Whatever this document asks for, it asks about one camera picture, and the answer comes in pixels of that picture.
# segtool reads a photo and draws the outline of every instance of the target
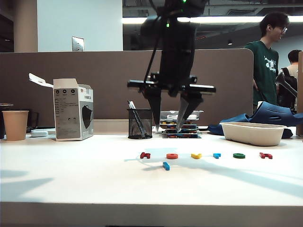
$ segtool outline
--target black hair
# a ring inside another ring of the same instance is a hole
[[[290,62],[298,62],[299,61],[299,52],[301,50],[292,50],[288,53],[288,59]]]
[[[289,25],[288,15],[283,12],[272,12],[265,15],[259,26],[262,32],[262,37],[266,35],[266,27],[271,25],[275,27],[287,27]]]

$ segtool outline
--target glasses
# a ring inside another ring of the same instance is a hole
[[[285,34],[286,31],[287,31],[287,27],[280,27],[280,28],[281,28],[281,30],[282,30],[282,34]]]

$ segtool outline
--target blue block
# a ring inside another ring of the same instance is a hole
[[[221,153],[213,153],[213,157],[219,159],[219,157],[221,157]]]
[[[167,162],[163,162],[163,168],[165,170],[170,170],[170,166],[169,166],[169,164]]]

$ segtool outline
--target blue shoe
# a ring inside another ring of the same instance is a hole
[[[247,114],[240,114],[238,116],[224,119],[220,122],[250,122],[261,124],[279,124],[289,126],[296,126],[303,123],[303,113],[293,114],[287,107],[281,107],[262,102],[256,112],[249,118]],[[209,125],[208,130],[217,135],[224,135],[222,126]],[[292,137],[293,133],[290,129],[284,129],[282,138],[286,139]]]

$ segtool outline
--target cardboard box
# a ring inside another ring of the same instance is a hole
[[[56,140],[83,140],[94,134],[93,90],[76,79],[54,79],[53,85],[29,74],[30,81],[53,88]]]
[[[297,113],[303,113],[303,51],[299,52]],[[296,135],[303,135],[303,124],[297,125]]]

